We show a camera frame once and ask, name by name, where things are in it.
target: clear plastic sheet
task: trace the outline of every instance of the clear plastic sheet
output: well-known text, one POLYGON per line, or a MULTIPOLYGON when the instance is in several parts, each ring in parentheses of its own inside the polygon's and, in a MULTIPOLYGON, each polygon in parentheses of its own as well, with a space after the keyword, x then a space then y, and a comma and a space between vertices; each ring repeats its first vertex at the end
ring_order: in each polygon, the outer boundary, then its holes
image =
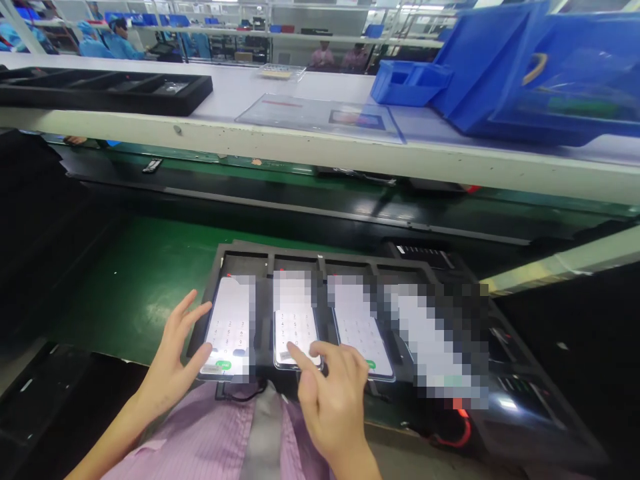
POLYGON ((384 105, 266 93, 235 121, 376 142, 406 143, 389 108, 384 105))

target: person's left hand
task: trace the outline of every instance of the person's left hand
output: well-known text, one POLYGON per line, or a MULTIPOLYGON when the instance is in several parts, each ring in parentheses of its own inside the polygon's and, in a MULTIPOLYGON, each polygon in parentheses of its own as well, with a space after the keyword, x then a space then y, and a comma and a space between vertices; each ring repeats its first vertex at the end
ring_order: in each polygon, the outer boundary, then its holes
POLYGON ((180 401, 211 354, 213 347, 205 343, 186 367, 180 362, 180 354, 191 327, 211 309, 211 302, 206 302, 188 312, 197 294, 196 290, 191 290, 171 312, 147 376, 131 398, 135 411, 141 416, 139 419, 146 423, 152 422, 180 401))

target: person's right hand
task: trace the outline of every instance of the person's right hand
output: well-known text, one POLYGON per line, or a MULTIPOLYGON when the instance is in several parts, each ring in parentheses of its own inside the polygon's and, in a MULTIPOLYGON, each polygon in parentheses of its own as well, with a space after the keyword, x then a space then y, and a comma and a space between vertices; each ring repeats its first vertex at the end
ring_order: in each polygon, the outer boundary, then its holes
POLYGON ((313 342, 309 354, 324 356, 329 366, 325 377, 298 347, 288 342, 287 348, 301 370, 298 400, 309 436, 336 478, 380 478, 365 438, 366 360, 348 345, 313 342))

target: hand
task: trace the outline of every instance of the hand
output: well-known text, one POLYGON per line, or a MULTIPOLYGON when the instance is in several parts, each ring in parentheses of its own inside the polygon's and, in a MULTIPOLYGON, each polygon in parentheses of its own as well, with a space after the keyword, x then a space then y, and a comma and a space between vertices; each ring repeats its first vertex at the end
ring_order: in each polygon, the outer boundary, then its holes
POLYGON ((206 302, 191 312, 187 311, 197 294, 196 290, 191 290, 171 312, 158 352, 142 385, 131 399, 138 415, 148 423, 180 401, 211 354, 211 344, 205 343, 186 367, 180 362, 191 327, 211 309, 211 302, 206 302))
POLYGON ((74 137, 72 135, 67 135, 65 138, 63 138, 62 140, 64 143, 67 143, 69 145, 82 145, 84 142, 87 141, 86 137, 74 137))
POLYGON ((302 372, 298 400, 318 452, 338 479, 380 478, 365 438, 366 360, 351 346, 313 342, 309 354, 324 356, 329 366, 325 378, 298 347, 288 342, 287 348, 302 372))

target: phone screen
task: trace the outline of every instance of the phone screen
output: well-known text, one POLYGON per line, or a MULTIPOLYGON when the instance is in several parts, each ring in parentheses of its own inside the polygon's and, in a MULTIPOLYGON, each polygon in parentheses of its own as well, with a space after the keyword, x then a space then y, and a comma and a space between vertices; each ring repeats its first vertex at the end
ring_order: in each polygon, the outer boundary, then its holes
POLYGON ((249 374, 255 319, 255 277, 222 277, 211 310, 205 342, 213 346, 200 373, 205 375, 249 374))
POLYGON ((329 277, 328 286, 338 341, 360 352, 369 364, 370 378, 393 380, 393 368, 378 325, 371 314, 362 277, 334 275, 329 277))
MULTIPOLYGON (((311 343, 318 340, 308 275, 303 271, 273 273, 273 363, 278 368, 296 368, 287 342, 309 356, 311 343)), ((309 358, 314 365, 321 366, 320 356, 309 358)))

